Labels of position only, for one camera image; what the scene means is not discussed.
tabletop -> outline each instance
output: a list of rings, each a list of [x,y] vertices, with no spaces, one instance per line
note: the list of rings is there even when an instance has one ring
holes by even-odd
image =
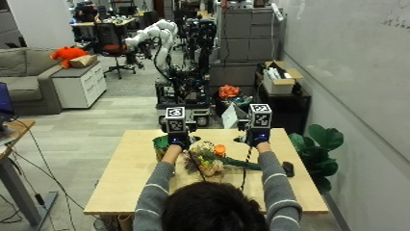
[[[130,22],[132,22],[134,20],[136,20],[136,18],[130,18],[130,19],[126,19],[124,21],[123,21],[123,23],[116,23],[116,25],[118,26],[124,26],[124,25],[127,25]],[[95,22],[80,22],[80,23],[74,23],[74,24],[71,24],[72,25],[72,27],[94,27],[94,23]]]
[[[10,135],[10,137],[16,138],[14,141],[11,141],[7,150],[0,153],[0,161],[3,158],[9,157],[11,155],[11,148],[16,145],[18,141],[22,139],[24,134],[28,132],[28,129],[35,126],[35,120],[32,119],[23,119],[19,121],[14,121],[7,123],[7,125],[14,128],[16,131]]]
[[[319,193],[307,168],[299,158],[291,139],[284,128],[275,128],[271,132],[272,149],[281,162],[288,161],[295,165],[295,177],[291,185],[305,213],[328,213],[323,196]],[[235,142],[241,135],[235,129],[200,129],[192,136],[199,136],[214,144],[224,144],[227,156],[237,160],[247,159],[248,145]],[[142,190],[152,175],[156,158],[154,139],[164,136],[160,130],[126,131],[112,160],[106,168],[102,179],[87,203],[87,215],[134,215]],[[252,162],[257,163],[257,150],[252,155]],[[176,175],[171,180],[171,193],[182,186],[200,181],[199,173],[188,174],[184,169],[184,158],[179,158]],[[228,169],[223,181],[240,187],[243,183],[243,169]],[[261,171],[248,170],[244,193],[253,198],[265,211]]]

monitor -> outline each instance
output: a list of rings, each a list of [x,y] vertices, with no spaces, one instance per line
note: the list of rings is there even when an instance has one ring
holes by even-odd
[[[119,7],[119,15],[132,16],[138,13],[136,7]]]
[[[5,123],[10,122],[14,117],[15,109],[10,96],[9,86],[6,83],[0,83],[0,132],[6,129]]]

human hand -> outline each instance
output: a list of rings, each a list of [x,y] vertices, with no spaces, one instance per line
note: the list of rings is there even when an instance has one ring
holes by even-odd
[[[200,137],[191,137],[188,133],[168,134],[170,145],[176,144],[183,148],[183,150],[190,150],[191,145],[200,140]]]
[[[265,131],[253,131],[248,130],[247,135],[235,139],[237,142],[244,142],[247,145],[252,147],[257,147],[257,145],[263,142],[269,142],[271,138],[271,130]]]

desk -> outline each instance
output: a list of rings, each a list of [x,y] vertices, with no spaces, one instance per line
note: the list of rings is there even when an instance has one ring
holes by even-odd
[[[35,125],[35,121],[26,119],[22,121],[28,128]],[[30,195],[20,177],[16,173],[12,161],[9,158],[12,153],[12,147],[18,144],[18,141],[22,139],[24,134],[28,132],[27,127],[18,121],[9,123],[11,128],[16,129],[15,133],[11,136],[15,136],[16,139],[11,142],[7,150],[0,154],[0,179],[6,188],[10,191],[10,194],[14,198],[14,201],[20,208],[28,222],[31,224],[30,230],[40,230],[50,210],[52,208],[54,201],[56,199],[58,192],[50,192],[48,196],[44,197],[47,209],[36,208],[32,196]]]
[[[123,23],[116,23],[118,26],[126,26],[130,22],[132,22],[135,18],[126,19]],[[71,24],[72,27],[94,27],[94,22],[80,22]]]
[[[194,135],[215,144],[227,146],[227,155],[237,160],[245,160],[248,146],[233,139],[244,135],[233,129],[202,129]],[[142,190],[152,175],[156,158],[154,138],[164,136],[160,130],[126,131],[120,145],[106,168],[103,177],[87,203],[87,215],[134,215]],[[272,149],[280,161],[289,161],[295,165],[295,177],[291,178],[297,201],[305,213],[328,213],[324,199],[319,193],[307,168],[299,158],[291,139],[283,128],[272,129]],[[257,150],[253,151],[252,162],[257,162]],[[176,176],[171,180],[171,192],[192,182],[200,181],[199,173],[188,175],[184,169],[184,158],[179,158]],[[265,211],[261,185],[261,171],[248,171],[245,195],[253,198]],[[243,183],[243,169],[228,169],[224,182],[240,187]]]

cushion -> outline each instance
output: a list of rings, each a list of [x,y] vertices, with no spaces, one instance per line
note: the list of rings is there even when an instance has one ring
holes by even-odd
[[[86,55],[70,61],[70,64],[75,68],[84,68],[92,65],[98,61],[98,56]]]
[[[0,77],[26,76],[26,48],[0,50]]]
[[[12,101],[27,101],[43,99],[43,94],[35,76],[26,78],[14,78],[15,81],[9,84]]]
[[[54,60],[51,58],[51,54],[54,51],[55,49],[27,49],[27,75],[38,76],[50,68],[52,68],[52,66],[60,63],[60,60]]]

